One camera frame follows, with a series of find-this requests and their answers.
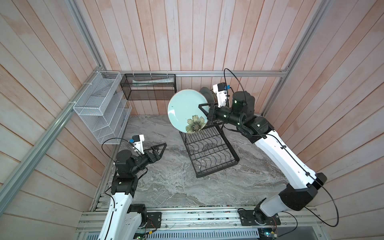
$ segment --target gray marble surface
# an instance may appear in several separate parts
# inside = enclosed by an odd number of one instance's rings
[[[125,139],[144,134],[144,149],[167,143],[162,159],[150,164],[148,173],[140,179],[134,203],[147,207],[255,205],[285,188],[285,176],[263,151],[241,134],[224,131],[240,157],[239,164],[196,178],[181,136],[168,116],[131,116]],[[122,142],[120,150],[127,148],[128,144]]]

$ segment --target flower pattern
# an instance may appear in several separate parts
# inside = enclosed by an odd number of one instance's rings
[[[194,133],[200,131],[205,126],[205,121],[203,117],[193,115],[192,119],[187,120],[188,125],[185,127],[187,133]]]

